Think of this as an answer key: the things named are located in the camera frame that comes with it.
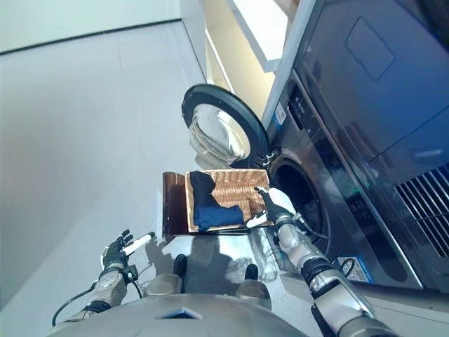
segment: vent grille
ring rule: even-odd
[[[396,186],[440,257],[449,257],[449,164]]]

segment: front-loading washing machine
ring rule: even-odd
[[[208,84],[182,115],[202,167],[267,169],[350,280],[447,293],[449,7],[424,2],[317,0],[266,128]]]
[[[354,264],[350,280],[418,289],[407,260],[370,215],[358,186],[339,167],[316,111],[305,108],[309,103],[292,71],[267,131],[243,101],[209,84],[186,92],[182,115],[202,167],[267,169],[271,186],[283,190],[319,234],[311,234],[315,245],[336,265],[348,259]],[[324,160],[336,161],[334,171],[323,162],[324,152]],[[364,228],[358,224],[361,216]],[[281,270],[294,272],[272,241],[274,229],[265,230]]]

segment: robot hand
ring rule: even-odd
[[[246,223],[247,228],[256,227],[267,221],[276,224],[281,216],[292,217],[296,213],[292,201],[284,192],[276,188],[270,188],[267,191],[263,187],[256,187],[255,190],[262,196],[267,210],[250,219]]]
[[[300,248],[303,247],[303,241],[309,241],[309,238],[297,226],[293,225],[293,217],[296,211],[292,201],[288,195],[276,188],[270,188],[269,191],[263,187],[256,187],[255,189],[264,199],[267,209],[264,215],[265,220],[272,221],[276,226],[275,235],[279,240],[281,250],[287,254],[293,265],[298,266],[299,255],[303,253]],[[247,227],[250,227],[251,220],[247,223]]]
[[[106,270],[112,266],[121,267],[128,265],[128,256],[123,251],[127,244],[131,244],[133,236],[129,230],[123,231],[111,244],[105,247],[101,254],[101,266]]]
[[[123,275],[125,283],[131,283],[138,279],[138,271],[135,265],[128,265],[129,255],[144,244],[146,244],[154,236],[150,232],[143,237],[132,241],[133,236],[129,230],[122,232],[101,254],[102,275],[107,274],[111,270],[117,270]]]

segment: door hinge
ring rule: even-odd
[[[262,162],[262,168],[268,169],[274,158],[276,158],[279,154],[279,149],[274,148],[269,154],[265,155],[265,158]]]

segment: washing machine door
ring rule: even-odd
[[[182,117],[202,168],[262,167],[269,151],[267,133],[234,94],[211,84],[195,85],[185,93]]]

